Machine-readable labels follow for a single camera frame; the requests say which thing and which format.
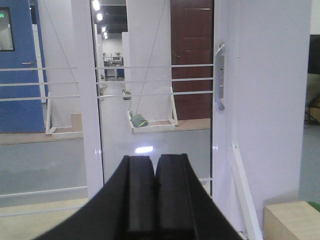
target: wooden box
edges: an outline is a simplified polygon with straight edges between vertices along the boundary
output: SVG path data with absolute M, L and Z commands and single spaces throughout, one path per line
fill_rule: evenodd
M 267 205 L 264 240 L 320 240 L 320 212 L 305 201 Z

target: green object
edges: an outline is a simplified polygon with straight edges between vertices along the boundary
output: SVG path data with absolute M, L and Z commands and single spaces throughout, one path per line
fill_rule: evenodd
M 313 207 L 315 210 L 320 212 L 320 204 L 314 201 L 308 201 L 308 204 Z
M 129 91 L 126 91 L 125 89 L 122 90 L 122 92 L 125 94 L 125 95 L 131 95 L 131 92 Z M 131 97 L 130 96 L 125 96 L 123 97 L 124 100 L 131 100 Z
M 136 114 L 132 116 L 130 121 L 132 122 L 135 128 L 147 126 L 149 123 L 149 121 L 145 120 L 145 118 L 141 114 Z

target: window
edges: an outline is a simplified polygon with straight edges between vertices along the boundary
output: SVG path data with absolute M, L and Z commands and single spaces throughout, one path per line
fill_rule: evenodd
M 0 52 L 14 50 L 10 11 L 8 7 L 0 7 Z

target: gray floor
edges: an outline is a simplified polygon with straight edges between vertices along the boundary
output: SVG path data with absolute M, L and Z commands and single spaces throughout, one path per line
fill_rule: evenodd
M 109 83 L 104 94 L 119 95 L 122 89 L 122 84 Z M 130 104 L 130 100 L 122 97 L 105 98 L 100 102 L 105 180 L 124 155 L 137 155 L 135 149 L 145 146 L 154 147 L 153 152 L 145 154 L 150 156 L 154 167 L 161 154 L 186 153 L 197 176 L 210 177 L 210 129 L 132 134 L 127 116 Z
M 0 145 L 0 195 L 87 185 L 83 139 Z M 0 197 L 0 206 L 86 198 L 82 188 L 59 193 Z
M 299 198 L 320 203 L 320 125 L 305 125 Z

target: brown door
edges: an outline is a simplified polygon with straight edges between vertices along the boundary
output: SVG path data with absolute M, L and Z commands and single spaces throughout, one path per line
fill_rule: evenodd
M 171 0 L 172 65 L 213 63 L 213 0 Z M 174 67 L 172 79 L 208 78 L 213 68 Z M 212 80 L 174 81 L 174 92 L 209 91 Z M 178 120 L 212 115 L 212 94 L 175 95 Z

